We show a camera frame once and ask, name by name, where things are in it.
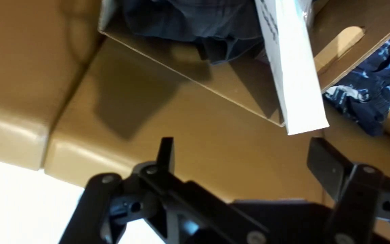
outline cardboard box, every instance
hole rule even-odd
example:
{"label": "cardboard box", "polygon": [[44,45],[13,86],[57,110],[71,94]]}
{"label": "cardboard box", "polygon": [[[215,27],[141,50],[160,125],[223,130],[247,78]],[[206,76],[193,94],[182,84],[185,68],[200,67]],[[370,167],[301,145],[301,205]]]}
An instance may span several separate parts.
{"label": "cardboard box", "polygon": [[[330,0],[317,11],[312,45],[322,88],[327,90],[390,38],[390,2]],[[266,65],[250,57],[209,65],[194,46],[132,36],[121,12],[118,0],[103,0],[99,31],[236,106],[278,126],[285,125]],[[354,31],[359,27],[365,36]]]}

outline dark fabric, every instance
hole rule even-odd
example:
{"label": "dark fabric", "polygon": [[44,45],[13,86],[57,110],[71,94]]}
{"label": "dark fabric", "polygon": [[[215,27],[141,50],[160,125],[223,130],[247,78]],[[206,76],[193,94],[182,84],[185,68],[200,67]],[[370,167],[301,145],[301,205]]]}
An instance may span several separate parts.
{"label": "dark fabric", "polygon": [[369,134],[382,134],[390,109],[390,41],[324,97]]}
{"label": "dark fabric", "polygon": [[122,7],[135,34],[202,45],[213,64],[263,42],[254,0],[122,0]]}

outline white paper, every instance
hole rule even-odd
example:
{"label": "white paper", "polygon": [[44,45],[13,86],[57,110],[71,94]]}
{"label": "white paper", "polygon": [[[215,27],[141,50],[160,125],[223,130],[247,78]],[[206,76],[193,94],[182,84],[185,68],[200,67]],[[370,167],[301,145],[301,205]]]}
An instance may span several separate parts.
{"label": "white paper", "polygon": [[328,128],[300,0],[257,0],[288,133]]}

